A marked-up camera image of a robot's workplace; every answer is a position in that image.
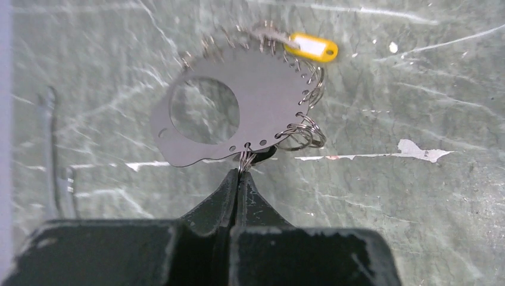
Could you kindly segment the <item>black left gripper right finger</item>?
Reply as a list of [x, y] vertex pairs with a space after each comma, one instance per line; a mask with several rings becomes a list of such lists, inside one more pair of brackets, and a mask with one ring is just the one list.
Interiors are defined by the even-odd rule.
[[401, 285], [383, 237], [364, 228], [295, 227], [259, 193], [238, 187], [229, 240], [230, 285]]

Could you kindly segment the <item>silver key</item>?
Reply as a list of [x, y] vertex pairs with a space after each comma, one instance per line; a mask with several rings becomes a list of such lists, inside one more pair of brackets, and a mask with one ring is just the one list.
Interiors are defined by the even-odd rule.
[[250, 35], [257, 38], [261, 43], [265, 40], [281, 42], [292, 49], [300, 49], [300, 44], [292, 40], [284, 32], [280, 32], [270, 27], [260, 27], [250, 31]]

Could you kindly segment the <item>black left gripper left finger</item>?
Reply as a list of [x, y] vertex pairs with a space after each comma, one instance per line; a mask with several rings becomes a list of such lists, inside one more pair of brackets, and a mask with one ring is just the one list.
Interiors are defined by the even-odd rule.
[[22, 245], [2, 285], [228, 285], [239, 175], [175, 219], [59, 219]]

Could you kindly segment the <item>yellow key tag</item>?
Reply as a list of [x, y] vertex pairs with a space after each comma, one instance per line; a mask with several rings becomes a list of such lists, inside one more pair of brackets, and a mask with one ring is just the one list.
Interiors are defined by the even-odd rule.
[[338, 46], [329, 39], [318, 38], [306, 33], [296, 32], [289, 36], [285, 49], [295, 56], [303, 57], [320, 63], [328, 63], [336, 59]]

